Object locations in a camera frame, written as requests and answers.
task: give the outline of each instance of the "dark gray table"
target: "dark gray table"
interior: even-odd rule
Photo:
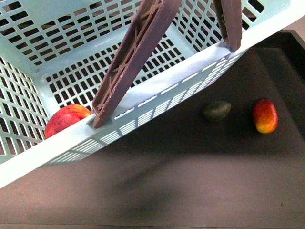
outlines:
[[[0,223],[7,223],[0,228],[305,228],[300,56],[266,47],[250,49],[215,84],[100,152],[0,189]],[[277,106],[270,135],[252,122],[259,97]],[[232,104],[216,124],[199,115],[214,100]]]

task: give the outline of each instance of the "green avocado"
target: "green avocado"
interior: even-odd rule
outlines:
[[[226,101],[214,101],[203,108],[202,115],[210,122],[219,122],[229,114],[230,110],[230,103]]]

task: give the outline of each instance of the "red apple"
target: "red apple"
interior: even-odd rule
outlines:
[[[269,134],[278,125],[278,115],[274,103],[267,99],[258,99],[252,109],[255,126],[258,132]]]
[[[46,138],[49,138],[89,115],[90,111],[82,105],[71,104],[65,106],[51,117],[47,123],[44,135]]]

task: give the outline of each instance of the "basket handle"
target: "basket handle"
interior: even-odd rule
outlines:
[[[241,0],[213,1],[222,37],[232,51],[236,51],[240,48],[243,33]]]
[[[172,23],[180,0],[143,0],[92,102],[101,127],[113,113]]]

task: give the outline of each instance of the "plastic basket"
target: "plastic basket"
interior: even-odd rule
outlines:
[[[305,14],[303,0],[242,0],[242,45],[230,52],[212,0],[183,0],[108,122],[94,129],[93,114],[44,140],[61,107],[91,106],[139,5],[0,0],[0,187],[42,165],[84,159],[211,85],[248,48]]]

